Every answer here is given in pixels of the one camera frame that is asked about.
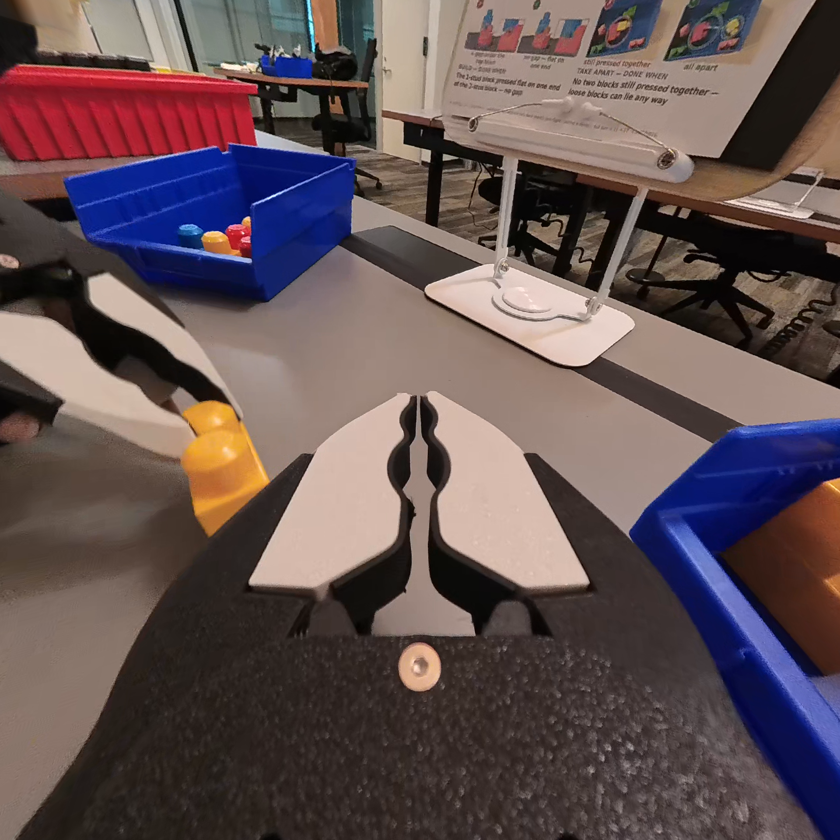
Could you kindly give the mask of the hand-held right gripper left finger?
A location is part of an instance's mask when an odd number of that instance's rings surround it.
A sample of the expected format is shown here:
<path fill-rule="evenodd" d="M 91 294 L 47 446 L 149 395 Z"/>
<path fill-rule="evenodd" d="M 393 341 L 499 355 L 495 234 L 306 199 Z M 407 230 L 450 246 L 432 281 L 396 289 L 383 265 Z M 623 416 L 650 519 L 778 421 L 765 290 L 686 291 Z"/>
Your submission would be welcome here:
<path fill-rule="evenodd" d="M 404 593 L 413 504 L 404 491 L 417 397 L 398 393 L 311 457 L 252 572 L 257 592 L 340 603 L 358 629 Z"/>

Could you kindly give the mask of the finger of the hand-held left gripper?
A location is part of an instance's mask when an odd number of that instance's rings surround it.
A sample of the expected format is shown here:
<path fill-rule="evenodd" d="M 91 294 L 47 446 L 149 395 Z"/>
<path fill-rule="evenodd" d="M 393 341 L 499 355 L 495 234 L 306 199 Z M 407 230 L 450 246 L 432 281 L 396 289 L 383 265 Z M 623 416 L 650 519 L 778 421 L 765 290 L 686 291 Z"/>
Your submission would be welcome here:
<path fill-rule="evenodd" d="M 77 336 L 45 317 L 2 312 L 1 393 L 48 425 L 95 427 L 170 459 L 196 438 L 187 421 L 101 367 Z"/>
<path fill-rule="evenodd" d="M 147 289 L 108 272 L 84 279 L 84 341 L 105 365 L 134 359 L 196 402 L 224 403 L 244 418 L 201 345 Z"/>

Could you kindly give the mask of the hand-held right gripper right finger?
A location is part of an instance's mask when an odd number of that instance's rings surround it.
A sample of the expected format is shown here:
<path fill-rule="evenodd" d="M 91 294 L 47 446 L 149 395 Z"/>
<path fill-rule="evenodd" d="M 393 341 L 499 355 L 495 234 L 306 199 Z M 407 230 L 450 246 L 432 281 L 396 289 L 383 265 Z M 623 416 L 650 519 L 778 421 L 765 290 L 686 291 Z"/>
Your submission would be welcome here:
<path fill-rule="evenodd" d="M 434 486 L 427 557 L 438 594 L 469 615 L 477 636 L 499 605 L 501 634 L 548 634 L 538 599 L 581 595 L 591 580 L 509 436 L 440 392 L 419 406 Z"/>

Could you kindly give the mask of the pile of colourful toy blocks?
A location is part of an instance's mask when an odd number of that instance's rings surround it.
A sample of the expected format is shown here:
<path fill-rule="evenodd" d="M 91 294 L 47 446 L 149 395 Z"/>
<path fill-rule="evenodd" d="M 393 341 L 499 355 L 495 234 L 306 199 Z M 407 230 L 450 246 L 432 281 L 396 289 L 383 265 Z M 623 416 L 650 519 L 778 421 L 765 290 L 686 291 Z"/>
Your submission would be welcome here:
<path fill-rule="evenodd" d="M 182 224 L 177 228 L 178 245 L 188 249 L 201 249 L 218 256 L 252 258 L 251 217 L 243 217 L 238 224 L 225 230 L 204 230 L 196 224 Z"/>

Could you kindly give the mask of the yellow two-stud toy block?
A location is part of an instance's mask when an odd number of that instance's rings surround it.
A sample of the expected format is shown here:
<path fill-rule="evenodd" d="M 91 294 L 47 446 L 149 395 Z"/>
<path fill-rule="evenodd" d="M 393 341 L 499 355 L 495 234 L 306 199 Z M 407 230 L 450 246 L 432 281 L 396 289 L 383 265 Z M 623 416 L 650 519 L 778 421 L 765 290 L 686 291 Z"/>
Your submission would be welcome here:
<path fill-rule="evenodd" d="M 207 536 L 225 525 L 270 483 L 243 421 L 233 407 L 216 401 L 187 408 L 195 433 L 181 458 L 192 507 Z"/>

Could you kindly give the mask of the red ribbed plastic bin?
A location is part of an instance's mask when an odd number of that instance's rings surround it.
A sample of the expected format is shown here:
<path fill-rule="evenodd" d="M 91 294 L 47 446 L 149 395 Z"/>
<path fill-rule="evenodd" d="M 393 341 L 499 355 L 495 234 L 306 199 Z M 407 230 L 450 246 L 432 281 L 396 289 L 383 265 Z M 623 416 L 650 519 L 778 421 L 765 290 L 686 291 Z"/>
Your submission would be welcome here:
<path fill-rule="evenodd" d="M 1 142 L 20 162 L 118 159 L 256 144 L 252 83 L 18 65 L 1 81 Z"/>

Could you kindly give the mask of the row of black cases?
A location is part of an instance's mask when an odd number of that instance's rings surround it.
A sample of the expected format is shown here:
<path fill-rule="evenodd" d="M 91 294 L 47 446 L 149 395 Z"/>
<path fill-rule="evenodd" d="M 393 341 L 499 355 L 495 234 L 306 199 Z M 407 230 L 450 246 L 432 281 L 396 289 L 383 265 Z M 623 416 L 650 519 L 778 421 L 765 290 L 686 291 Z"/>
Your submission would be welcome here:
<path fill-rule="evenodd" d="M 46 67 L 77 67 L 97 68 L 107 70 L 136 70 L 151 72 L 148 59 L 136 56 L 121 56 L 81 51 L 57 51 L 54 49 L 38 49 L 36 58 L 31 64 Z"/>

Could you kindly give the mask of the black bag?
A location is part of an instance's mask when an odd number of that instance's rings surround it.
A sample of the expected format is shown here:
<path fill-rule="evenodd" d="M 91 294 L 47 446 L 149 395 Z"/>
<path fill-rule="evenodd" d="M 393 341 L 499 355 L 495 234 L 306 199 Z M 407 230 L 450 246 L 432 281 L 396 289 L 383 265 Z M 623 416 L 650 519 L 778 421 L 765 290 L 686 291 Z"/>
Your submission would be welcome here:
<path fill-rule="evenodd" d="M 349 48 L 338 45 L 322 49 L 316 43 L 311 67 L 311 77 L 330 81 L 351 81 L 359 69 L 358 58 Z"/>

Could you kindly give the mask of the small clear stand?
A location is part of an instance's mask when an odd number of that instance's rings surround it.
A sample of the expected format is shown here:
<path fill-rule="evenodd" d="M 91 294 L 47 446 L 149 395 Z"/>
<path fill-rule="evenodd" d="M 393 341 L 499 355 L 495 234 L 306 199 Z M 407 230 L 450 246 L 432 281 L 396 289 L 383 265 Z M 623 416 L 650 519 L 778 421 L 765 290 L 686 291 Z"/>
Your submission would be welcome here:
<path fill-rule="evenodd" d="M 792 219 L 805 220 L 816 210 L 811 195 L 826 174 L 823 169 L 800 167 L 781 181 L 748 196 L 727 200 L 725 204 Z"/>

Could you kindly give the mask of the printed instruction sheet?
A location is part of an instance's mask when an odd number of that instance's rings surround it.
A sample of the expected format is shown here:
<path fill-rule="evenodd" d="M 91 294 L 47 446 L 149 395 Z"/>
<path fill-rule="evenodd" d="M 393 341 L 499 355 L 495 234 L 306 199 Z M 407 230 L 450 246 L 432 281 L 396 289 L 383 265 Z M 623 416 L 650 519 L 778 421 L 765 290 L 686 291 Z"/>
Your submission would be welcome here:
<path fill-rule="evenodd" d="M 719 159 L 823 2 L 468 2 L 449 131 L 576 135 Z"/>

